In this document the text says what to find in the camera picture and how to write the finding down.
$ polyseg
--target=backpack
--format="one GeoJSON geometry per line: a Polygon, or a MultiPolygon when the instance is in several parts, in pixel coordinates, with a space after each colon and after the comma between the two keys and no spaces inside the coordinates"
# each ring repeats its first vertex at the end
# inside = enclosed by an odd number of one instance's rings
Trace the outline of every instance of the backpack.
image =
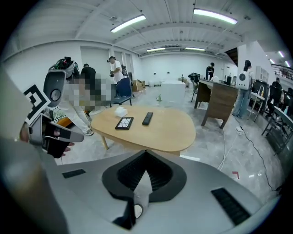
{"type": "Polygon", "coordinates": [[[251,76],[247,71],[243,71],[236,79],[236,88],[242,90],[248,90],[251,84],[251,76]]]}

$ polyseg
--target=vent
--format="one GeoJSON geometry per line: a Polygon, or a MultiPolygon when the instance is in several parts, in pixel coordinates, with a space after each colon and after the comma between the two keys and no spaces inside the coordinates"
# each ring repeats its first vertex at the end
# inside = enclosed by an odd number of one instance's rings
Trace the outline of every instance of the vent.
{"type": "Polygon", "coordinates": [[[216,200],[220,203],[226,214],[235,225],[248,219],[250,215],[224,188],[211,191],[216,200]]]}
{"type": "Polygon", "coordinates": [[[63,175],[63,177],[65,179],[68,179],[68,178],[71,178],[71,177],[74,177],[74,176],[79,176],[79,175],[84,174],[84,173],[86,173],[85,170],[78,169],[78,170],[72,170],[72,171],[64,172],[64,173],[62,173],[62,175],[63,175]]]}
{"type": "Polygon", "coordinates": [[[112,16],[112,17],[110,18],[110,21],[115,21],[115,20],[117,20],[117,17],[115,17],[115,16],[112,16]]]}
{"type": "Polygon", "coordinates": [[[232,61],[238,66],[238,50],[237,48],[228,50],[225,52],[231,59],[232,61]]]}

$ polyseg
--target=jeans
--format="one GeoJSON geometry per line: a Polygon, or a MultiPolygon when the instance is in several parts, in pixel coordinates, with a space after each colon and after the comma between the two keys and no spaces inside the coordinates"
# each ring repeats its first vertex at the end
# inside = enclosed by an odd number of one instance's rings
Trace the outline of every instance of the jeans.
{"type": "Polygon", "coordinates": [[[243,118],[243,115],[246,112],[250,101],[250,89],[248,90],[241,90],[238,91],[238,97],[236,100],[236,105],[232,112],[232,115],[238,116],[239,118],[243,118]]]}

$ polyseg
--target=blue chair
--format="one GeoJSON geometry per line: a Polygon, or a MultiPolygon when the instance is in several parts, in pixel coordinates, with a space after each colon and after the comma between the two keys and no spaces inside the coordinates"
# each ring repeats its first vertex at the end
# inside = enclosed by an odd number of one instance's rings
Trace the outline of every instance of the blue chair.
{"type": "Polygon", "coordinates": [[[119,104],[122,105],[123,102],[130,101],[131,103],[131,97],[132,97],[132,89],[131,89],[131,81],[130,78],[123,78],[116,86],[117,91],[117,98],[114,98],[111,103],[110,107],[112,107],[112,104],[119,104]]]}

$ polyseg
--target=white box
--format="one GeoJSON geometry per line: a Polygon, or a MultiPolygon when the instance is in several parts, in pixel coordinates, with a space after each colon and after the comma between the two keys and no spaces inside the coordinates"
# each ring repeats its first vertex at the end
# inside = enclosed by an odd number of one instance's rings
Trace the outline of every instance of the white box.
{"type": "Polygon", "coordinates": [[[128,111],[123,108],[123,107],[118,107],[116,110],[115,110],[115,115],[116,116],[119,116],[120,118],[122,118],[123,116],[127,115],[128,111]]]}
{"type": "Polygon", "coordinates": [[[186,84],[179,80],[168,80],[161,84],[161,97],[164,102],[183,104],[186,84]]]}

